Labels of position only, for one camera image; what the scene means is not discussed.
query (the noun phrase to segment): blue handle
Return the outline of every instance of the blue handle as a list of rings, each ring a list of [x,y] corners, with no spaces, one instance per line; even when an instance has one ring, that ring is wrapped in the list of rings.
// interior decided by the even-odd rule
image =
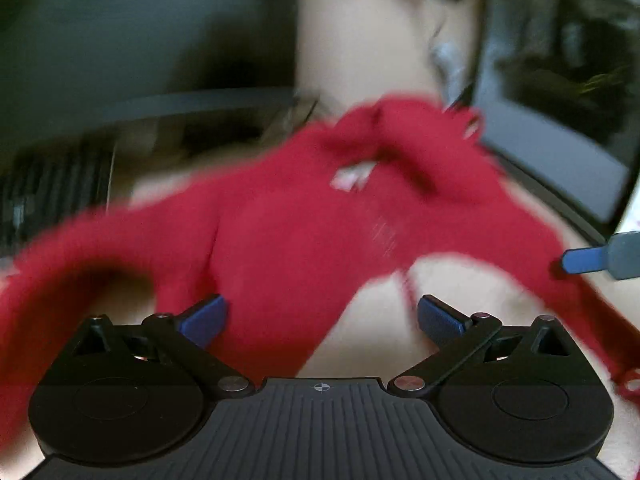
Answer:
[[[456,319],[446,312],[443,306],[448,305],[440,305],[427,296],[423,296],[418,302],[418,325],[427,337],[438,345],[438,348],[463,335],[466,330],[465,319],[468,319],[462,315],[460,319]]]
[[[212,300],[195,305],[193,311],[189,309],[188,317],[180,320],[178,332],[200,348],[206,348],[222,332],[225,321],[225,298],[216,296]]]
[[[607,268],[607,247],[570,249],[562,255],[561,265],[568,274],[597,272]]]

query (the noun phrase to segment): red sweater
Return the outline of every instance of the red sweater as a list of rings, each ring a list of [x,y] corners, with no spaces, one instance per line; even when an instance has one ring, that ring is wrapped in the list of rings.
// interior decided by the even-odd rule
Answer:
[[[640,367],[639,333],[579,276],[554,279],[562,245],[463,140],[471,117],[387,98],[162,202],[84,214],[40,237],[0,296],[0,446],[112,269],[148,276],[162,312],[222,294],[227,326],[210,351],[259,382],[294,376],[367,280],[461,253],[508,272],[624,381]],[[363,160],[378,164],[362,190],[330,185]]]

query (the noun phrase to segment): keyboard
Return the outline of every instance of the keyboard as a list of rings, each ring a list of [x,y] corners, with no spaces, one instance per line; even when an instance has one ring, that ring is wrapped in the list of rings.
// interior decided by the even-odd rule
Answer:
[[[0,174],[0,258],[6,263],[43,230],[108,202],[113,148],[25,153]]]

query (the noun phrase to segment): red fabric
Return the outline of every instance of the red fabric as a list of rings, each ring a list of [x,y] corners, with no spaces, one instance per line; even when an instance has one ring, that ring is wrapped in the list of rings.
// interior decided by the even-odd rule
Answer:
[[[210,351],[257,382],[295,375],[367,280],[450,252],[510,273],[614,378],[640,367],[636,329],[582,278],[553,278],[561,244],[463,140],[471,117],[387,98],[160,203],[85,214],[41,237],[0,296],[0,445],[111,269],[150,277],[162,312],[223,294],[228,323]],[[338,169],[371,159],[362,190],[330,187]]]

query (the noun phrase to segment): crosshair marking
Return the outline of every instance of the crosshair marking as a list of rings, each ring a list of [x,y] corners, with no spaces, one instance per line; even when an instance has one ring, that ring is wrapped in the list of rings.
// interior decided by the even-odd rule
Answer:
[[[321,394],[324,394],[325,391],[327,391],[331,386],[329,386],[326,383],[318,383],[316,384],[316,386],[314,386],[314,390],[316,392],[320,392]]]

